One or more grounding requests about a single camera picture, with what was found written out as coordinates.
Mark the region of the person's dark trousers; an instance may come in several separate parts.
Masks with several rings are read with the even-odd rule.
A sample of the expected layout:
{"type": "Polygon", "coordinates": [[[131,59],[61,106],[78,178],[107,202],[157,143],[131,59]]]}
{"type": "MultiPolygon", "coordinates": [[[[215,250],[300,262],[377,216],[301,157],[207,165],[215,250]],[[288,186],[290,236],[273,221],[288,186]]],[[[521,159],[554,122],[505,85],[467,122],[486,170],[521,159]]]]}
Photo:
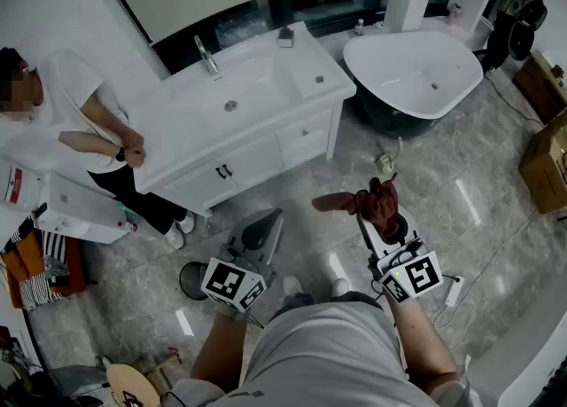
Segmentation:
{"type": "MultiPolygon", "coordinates": [[[[355,291],[349,291],[340,296],[332,297],[330,299],[330,302],[340,302],[340,303],[362,302],[374,308],[384,310],[382,306],[375,299],[371,298],[369,295],[355,291]]],[[[307,306],[313,306],[313,305],[316,305],[316,303],[314,296],[311,294],[299,293],[294,295],[287,295],[283,299],[283,304],[281,308],[274,314],[274,316],[271,317],[271,320],[276,319],[277,317],[281,316],[282,314],[284,314],[289,310],[307,307],[307,306]]]]}

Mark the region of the white water dispenser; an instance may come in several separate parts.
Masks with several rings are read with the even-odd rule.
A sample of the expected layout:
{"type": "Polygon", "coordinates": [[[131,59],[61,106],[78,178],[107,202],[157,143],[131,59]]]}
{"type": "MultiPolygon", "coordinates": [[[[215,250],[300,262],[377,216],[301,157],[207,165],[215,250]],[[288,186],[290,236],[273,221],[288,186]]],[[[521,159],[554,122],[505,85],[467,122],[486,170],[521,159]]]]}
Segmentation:
{"type": "Polygon", "coordinates": [[[42,231],[103,244],[137,231],[118,201],[53,173],[44,177],[36,222],[42,231]]]}

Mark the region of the clear water bottle red label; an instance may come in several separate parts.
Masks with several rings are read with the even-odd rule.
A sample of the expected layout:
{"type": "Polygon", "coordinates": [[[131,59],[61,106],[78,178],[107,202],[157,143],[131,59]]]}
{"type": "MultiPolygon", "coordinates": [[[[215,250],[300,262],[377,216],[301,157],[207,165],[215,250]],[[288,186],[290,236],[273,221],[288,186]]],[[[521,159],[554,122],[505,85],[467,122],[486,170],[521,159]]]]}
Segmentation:
{"type": "Polygon", "coordinates": [[[40,205],[43,178],[35,172],[0,158],[0,206],[31,212],[40,205]]]}

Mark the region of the orange sofa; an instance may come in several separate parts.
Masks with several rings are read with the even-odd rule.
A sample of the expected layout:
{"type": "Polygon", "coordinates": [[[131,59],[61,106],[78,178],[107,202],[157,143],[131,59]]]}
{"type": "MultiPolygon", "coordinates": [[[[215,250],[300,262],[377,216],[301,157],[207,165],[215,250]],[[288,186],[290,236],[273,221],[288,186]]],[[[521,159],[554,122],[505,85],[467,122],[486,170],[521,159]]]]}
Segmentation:
{"type": "MultiPolygon", "coordinates": [[[[0,257],[2,258],[2,263],[5,267],[12,306],[16,309],[24,309],[19,290],[19,282],[28,278],[27,268],[18,254],[16,244],[24,239],[31,231],[36,231],[37,233],[40,232],[40,230],[34,227],[34,223],[29,217],[20,225],[14,234],[12,234],[4,247],[0,249],[0,257]]],[[[65,298],[72,294],[84,292],[86,288],[86,281],[83,276],[82,259],[78,240],[70,237],[63,237],[66,242],[66,260],[67,266],[70,269],[70,278],[67,286],[55,287],[54,291],[63,294],[63,298],[65,298]]]]}

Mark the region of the brown cloth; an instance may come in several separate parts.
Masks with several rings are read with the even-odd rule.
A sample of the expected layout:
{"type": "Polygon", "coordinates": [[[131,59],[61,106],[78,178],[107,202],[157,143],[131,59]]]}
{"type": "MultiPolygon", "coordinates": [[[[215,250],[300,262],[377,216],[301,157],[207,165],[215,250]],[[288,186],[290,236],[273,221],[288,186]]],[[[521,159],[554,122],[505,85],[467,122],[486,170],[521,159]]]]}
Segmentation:
{"type": "Polygon", "coordinates": [[[398,193],[393,180],[381,182],[373,177],[367,190],[325,194],[312,199],[312,205],[319,212],[346,211],[349,215],[361,215],[383,239],[393,238],[400,229],[398,193]]]}

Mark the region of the white vanity cabinet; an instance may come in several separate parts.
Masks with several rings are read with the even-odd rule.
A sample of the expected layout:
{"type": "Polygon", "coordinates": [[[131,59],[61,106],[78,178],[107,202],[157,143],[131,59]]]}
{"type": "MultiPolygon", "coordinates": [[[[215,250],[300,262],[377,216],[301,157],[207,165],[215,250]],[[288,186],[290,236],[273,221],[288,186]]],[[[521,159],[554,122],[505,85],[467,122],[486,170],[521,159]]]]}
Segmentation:
{"type": "Polygon", "coordinates": [[[217,75],[198,62],[128,103],[129,124],[144,137],[146,152],[134,172],[139,192],[155,193],[179,172],[218,162],[328,109],[327,152],[319,156],[332,158],[343,104],[356,88],[304,23],[291,29],[292,48],[279,48],[274,31],[254,37],[214,54],[217,75]],[[319,75],[324,82],[315,82],[319,75]],[[230,100],[238,103],[233,112],[224,109],[230,100]]]}

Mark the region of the person's left forearm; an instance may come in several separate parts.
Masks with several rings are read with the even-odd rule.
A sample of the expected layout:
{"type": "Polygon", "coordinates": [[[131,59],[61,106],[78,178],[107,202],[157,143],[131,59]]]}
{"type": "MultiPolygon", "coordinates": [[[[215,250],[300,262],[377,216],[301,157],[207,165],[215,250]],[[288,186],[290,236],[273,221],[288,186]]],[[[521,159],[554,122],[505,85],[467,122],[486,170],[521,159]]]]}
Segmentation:
{"type": "Polygon", "coordinates": [[[218,313],[190,376],[210,382],[225,393],[238,388],[246,329],[246,316],[228,317],[218,313]]]}

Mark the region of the white cabinet door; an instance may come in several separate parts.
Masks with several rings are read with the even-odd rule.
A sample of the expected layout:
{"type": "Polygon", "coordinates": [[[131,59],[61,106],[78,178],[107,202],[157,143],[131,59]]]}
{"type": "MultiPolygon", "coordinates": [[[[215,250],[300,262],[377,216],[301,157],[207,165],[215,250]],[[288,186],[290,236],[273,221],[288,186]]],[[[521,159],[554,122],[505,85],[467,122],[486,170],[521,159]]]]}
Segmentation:
{"type": "Polygon", "coordinates": [[[282,154],[275,135],[269,135],[224,155],[216,171],[233,180],[242,190],[263,183],[284,171],[282,154]]]}
{"type": "Polygon", "coordinates": [[[157,186],[161,197],[203,217],[211,217],[211,207],[227,200],[239,191],[239,186],[217,161],[209,161],[157,186]]]}

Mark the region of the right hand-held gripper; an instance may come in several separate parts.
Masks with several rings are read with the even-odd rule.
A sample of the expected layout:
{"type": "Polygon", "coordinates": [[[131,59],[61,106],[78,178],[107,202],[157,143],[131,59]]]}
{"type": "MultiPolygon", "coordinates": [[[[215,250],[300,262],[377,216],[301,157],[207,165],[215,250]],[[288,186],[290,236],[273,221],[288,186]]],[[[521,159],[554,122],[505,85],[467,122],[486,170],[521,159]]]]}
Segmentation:
{"type": "Polygon", "coordinates": [[[443,284],[437,255],[430,251],[419,237],[415,217],[405,208],[398,207],[399,242],[409,242],[389,254],[375,225],[356,216],[368,250],[369,270],[385,292],[398,304],[414,300],[443,284]]]}

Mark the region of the person's right forearm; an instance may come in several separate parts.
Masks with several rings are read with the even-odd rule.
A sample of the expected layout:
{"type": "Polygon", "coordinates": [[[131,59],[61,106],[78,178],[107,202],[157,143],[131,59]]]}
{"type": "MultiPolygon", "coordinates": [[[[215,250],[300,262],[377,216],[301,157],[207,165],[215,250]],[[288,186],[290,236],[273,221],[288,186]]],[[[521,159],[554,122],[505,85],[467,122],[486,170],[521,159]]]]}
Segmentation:
{"type": "Polygon", "coordinates": [[[446,345],[417,300],[397,303],[385,295],[398,329],[410,381],[431,394],[442,384],[457,380],[457,368],[446,345]]]}

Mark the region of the striped cushion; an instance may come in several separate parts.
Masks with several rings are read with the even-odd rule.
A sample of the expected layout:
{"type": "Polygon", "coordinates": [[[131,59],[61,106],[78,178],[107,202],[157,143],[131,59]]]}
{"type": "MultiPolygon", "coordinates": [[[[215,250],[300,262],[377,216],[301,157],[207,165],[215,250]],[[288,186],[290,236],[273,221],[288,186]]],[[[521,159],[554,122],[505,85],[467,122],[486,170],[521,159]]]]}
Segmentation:
{"type": "Polygon", "coordinates": [[[28,278],[19,282],[24,309],[62,299],[64,295],[54,288],[69,284],[65,238],[52,232],[31,231],[16,248],[28,272],[28,278]]]}

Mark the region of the black mesh waste bin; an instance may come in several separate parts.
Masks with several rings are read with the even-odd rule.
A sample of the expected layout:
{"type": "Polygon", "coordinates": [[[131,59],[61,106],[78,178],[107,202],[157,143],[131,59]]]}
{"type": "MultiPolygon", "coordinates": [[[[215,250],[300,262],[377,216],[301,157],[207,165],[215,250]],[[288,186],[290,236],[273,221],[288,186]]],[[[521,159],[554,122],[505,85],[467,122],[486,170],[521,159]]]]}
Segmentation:
{"type": "Polygon", "coordinates": [[[179,273],[179,284],[183,293],[193,301],[207,299],[207,294],[201,289],[208,264],[191,261],[186,263],[179,273]]]}

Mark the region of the white power strip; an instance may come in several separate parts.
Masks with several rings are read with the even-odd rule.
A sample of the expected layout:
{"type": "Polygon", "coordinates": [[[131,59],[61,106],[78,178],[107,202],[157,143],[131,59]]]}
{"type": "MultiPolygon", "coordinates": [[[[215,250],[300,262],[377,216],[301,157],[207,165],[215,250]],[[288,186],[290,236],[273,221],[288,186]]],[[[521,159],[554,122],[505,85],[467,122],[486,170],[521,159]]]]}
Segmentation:
{"type": "Polygon", "coordinates": [[[398,149],[395,154],[385,153],[377,159],[377,169],[382,174],[392,174],[395,168],[395,161],[403,150],[403,139],[398,137],[398,149]]]}

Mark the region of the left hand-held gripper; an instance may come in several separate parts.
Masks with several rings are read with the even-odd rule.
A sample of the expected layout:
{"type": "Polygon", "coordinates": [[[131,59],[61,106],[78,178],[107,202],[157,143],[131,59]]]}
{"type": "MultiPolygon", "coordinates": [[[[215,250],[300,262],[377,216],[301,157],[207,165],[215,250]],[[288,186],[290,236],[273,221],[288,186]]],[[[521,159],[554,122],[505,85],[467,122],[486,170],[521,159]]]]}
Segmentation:
{"type": "Polygon", "coordinates": [[[208,263],[201,290],[224,316],[246,319],[252,305],[271,286],[276,273],[271,260],[279,248],[284,212],[272,208],[239,222],[208,263]]]}

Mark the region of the person's white shirt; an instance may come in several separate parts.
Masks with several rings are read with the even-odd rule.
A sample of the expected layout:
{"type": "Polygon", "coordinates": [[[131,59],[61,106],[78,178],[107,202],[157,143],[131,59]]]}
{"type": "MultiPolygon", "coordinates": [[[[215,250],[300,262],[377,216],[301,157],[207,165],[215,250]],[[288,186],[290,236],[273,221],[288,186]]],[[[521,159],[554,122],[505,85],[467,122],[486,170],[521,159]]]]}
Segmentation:
{"type": "Polygon", "coordinates": [[[178,381],[163,407],[469,407],[459,380],[411,383],[387,315],[364,302],[289,310],[260,335],[241,387],[178,381]]]}

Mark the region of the white bathtub with dark exterior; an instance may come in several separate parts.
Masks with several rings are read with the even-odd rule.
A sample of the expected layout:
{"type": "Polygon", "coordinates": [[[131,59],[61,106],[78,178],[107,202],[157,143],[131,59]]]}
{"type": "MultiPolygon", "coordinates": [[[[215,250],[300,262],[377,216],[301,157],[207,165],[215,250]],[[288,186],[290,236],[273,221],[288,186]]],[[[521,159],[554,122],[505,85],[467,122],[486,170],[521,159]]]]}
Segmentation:
{"type": "Polygon", "coordinates": [[[483,79],[473,52],[439,32],[359,36],[346,43],[343,59],[377,130],[405,140],[429,131],[483,79]]]}

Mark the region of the white rounded fixture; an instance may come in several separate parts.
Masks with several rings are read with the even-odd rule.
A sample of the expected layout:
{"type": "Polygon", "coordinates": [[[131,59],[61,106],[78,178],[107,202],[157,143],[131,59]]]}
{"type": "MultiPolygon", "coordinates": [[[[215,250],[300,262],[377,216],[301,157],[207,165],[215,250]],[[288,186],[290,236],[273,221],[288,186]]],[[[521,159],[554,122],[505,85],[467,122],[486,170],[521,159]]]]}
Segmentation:
{"type": "Polygon", "coordinates": [[[523,317],[467,370],[482,407],[528,407],[567,357],[567,317],[523,317]]]}

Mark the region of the chrome faucet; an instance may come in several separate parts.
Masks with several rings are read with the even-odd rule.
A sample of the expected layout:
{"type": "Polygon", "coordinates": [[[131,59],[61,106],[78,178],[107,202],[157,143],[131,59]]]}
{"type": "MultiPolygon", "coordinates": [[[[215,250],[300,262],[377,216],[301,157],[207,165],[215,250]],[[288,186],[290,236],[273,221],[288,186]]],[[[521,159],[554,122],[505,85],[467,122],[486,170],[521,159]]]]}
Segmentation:
{"type": "Polygon", "coordinates": [[[219,73],[219,67],[216,64],[212,54],[206,49],[205,45],[202,43],[198,35],[194,36],[194,42],[197,45],[198,52],[204,62],[208,73],[212,76],[217,75],[219,73]]]}

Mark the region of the round wooden table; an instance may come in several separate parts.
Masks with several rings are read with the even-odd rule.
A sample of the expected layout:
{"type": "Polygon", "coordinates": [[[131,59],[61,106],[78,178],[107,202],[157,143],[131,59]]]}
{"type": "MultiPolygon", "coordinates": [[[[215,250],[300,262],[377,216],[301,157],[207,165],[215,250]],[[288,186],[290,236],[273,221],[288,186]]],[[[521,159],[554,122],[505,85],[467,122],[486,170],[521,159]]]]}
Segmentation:
{"type": "Polygon", "coordinates": [[[110,364],[106,369],[114,401],[120,407],[160,407],[161,397],[173,386],[166,375],[168,365],[179,365],[181,359],[176,353],[151,369],[136,363],[110,364]]]}

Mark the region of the cluttered equipment rack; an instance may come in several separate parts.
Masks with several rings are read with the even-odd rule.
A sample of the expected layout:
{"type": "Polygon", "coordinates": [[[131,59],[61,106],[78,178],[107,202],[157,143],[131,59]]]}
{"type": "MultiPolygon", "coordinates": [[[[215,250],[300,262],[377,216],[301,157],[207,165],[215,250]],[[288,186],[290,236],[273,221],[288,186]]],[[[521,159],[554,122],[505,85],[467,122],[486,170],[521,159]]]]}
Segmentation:
{"type": "Polygon", "coordinates": [[[69,365],[45,371],[27,359],[0,325],[0,407],[101,407],[92,394],[108,389],[105,372],[96,366],[69,365]]]}

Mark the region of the white drawer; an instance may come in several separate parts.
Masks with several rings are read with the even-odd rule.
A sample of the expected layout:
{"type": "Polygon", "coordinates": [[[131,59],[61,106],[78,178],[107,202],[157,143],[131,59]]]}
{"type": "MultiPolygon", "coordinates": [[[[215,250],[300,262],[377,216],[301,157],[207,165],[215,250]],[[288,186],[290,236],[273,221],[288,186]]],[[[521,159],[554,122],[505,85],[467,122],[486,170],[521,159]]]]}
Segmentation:
{"type": "Polygon", "coordinates": [[[276,132],[282,152],[295,150],[302,144],[311,144],[318,138],[328,138],[332,110],[328,109],[317,115],[309,116],[303,121],[294,123],[276,132]]]}
{"type": "Polygon", "coordinates": [[[294,168],[327,152],[328,132],[315,131],[306,135],[279,137],[278,143],[283,165],[294,168]]]}

